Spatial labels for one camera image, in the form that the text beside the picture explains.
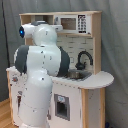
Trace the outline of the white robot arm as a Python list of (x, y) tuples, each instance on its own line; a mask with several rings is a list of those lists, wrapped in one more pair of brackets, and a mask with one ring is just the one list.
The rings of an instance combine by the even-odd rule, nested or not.
[(21, 96), (19, 128), (49, 128), (47, 112), (52, 95), (52, 76), (64, 76), (69, 69), (69, 55), (58, 47), (57, 32), (61, 25), (49, 25), (45, 21), (24, 24), (19, 28), (22, 38), (32, 38), (33, 46), (22, 45), (14, 54), (15, 68), (27, 74), (27, 82)]

